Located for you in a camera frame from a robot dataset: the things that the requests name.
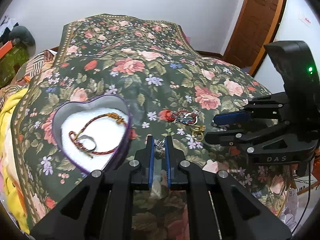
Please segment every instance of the metal screw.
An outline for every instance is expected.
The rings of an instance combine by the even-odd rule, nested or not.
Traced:
[[[138,160],[129,161],[129,165],[132,167],[136,167],[139,165],[139,161]]]
[[[227,171],[218,171],[218,176],[221,178],[226,178],[226,177],[228,177],[228,172]]]
[[[101,174],[102,174],[102,172],[100,170],[94,170],[93,172],[91,172],[91,176],[95,177],[95,178],[100,177]]]
[[[254,148],[253,148],[253,147],[249,147],[249,148],[247,149],[247,152],[248,152],[248,153],[253,153],[253,152],[254,152]]]
[[[189,161],[186,161],[186,160],[183,160],[183,161],[181,161],[180,162],[180,165],[182,166],[182,167],[188,167],[188,166],[190,166],[190,162]]]

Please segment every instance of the heart-shaped box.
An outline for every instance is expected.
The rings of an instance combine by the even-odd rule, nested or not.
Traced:
[[[62,106],[56,111],[53,119],[52,119],[52,134],[57,143],[58,149],[63,152],[63,154],[79,169],[83,172],[89,174],[92,169],[86,167],[83,161],[80,161],[78,158],[74,156],[74,154],[68,153],[64,150],[63,143],[62,143],[62,125],[66,121],[66,119],[75,113],[83,112],[83,111],[91,111],[95,109],[102,109],[102,108],[112,108],[117,109],[123,112],[125,115],[128,116],[127,127],[125,128],[125,132],[122,136],[120,144],[118,145],[117,149],[109,154],[112,155],[108,158],[108,161],[100,168],[104,171],[114,170],[121,164],[128,152],[128,143],[129,143],[129,135],[130,135],[130,128],[131,128],[131,115],[125,104],[125,101],[116,95],[103,95],[98,98],[94,98],[88,102],[74,102],[70,101]]]

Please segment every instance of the blue gripper pad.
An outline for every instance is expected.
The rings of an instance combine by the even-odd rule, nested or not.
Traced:
[[[134,159],[140,162],[141,169],[132,175],[131,184],[134,184],[138,190],[149,190],[152,187],[154,148],[154,137],[148,136],[146,147],[135,154]]]
[[[226,114],[217,114],[213,118],[213,122],[216,125],[233,124],[233,123],[243,123],[249,121],[251,115],[246,111],[237,111]]]
[[[152,182],[153,182],[153,169],[155,166],[155,144],[152,144],[151,147],[151,153],[150,153],[150,164],[149,164],[149,188],[152,187]]]
[[[173,147],[172,137],[165,138],[165,159],[167,183],[170,190],[185,190],[188,185],[187,175],[178,169],[178,164],[185,160],[182,150]]]

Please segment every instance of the ring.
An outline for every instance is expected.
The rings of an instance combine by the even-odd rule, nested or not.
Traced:
[[[85,139],[90,140],[94,144],[94,146],[92,148],[90,148],[90,149],[87,146],[85,146],[85,148],[87,150],[83,150],[83,151],[84,152],[93,152],[97,148],[97,143],[95,142],[95,140],[91,136],[88,136],[88,135],[85,135],[85,134],[81,135],[80,137],[78,137],[77,141],[80,142],[81,140],[85,140]]]

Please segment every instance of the green floral bedspread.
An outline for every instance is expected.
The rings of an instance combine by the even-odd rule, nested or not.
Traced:
[[[228,170],[279,212],[291,181],[288,166],[248,166],[235,147],[215,145],[208,152],[189,128],[168,123],[164,111],[201,110],[199,124],[211,130],[215,114],[236,111],[269,92],[238,67],[201,57],[174,23],[103,14],[64,27],[53,67],[31,80],[15,109],[13,146],[30,228],[85,176],[57,149],[51,133],[56,109],[104,93],[122,96],[132,113],[128,160],[145,147],[148,134],[171,135],[187,160],[213,172]],[[168,190],[163,157],[156,155],[152,190],[135,193],[133,239],[188,239],[185,192]]]

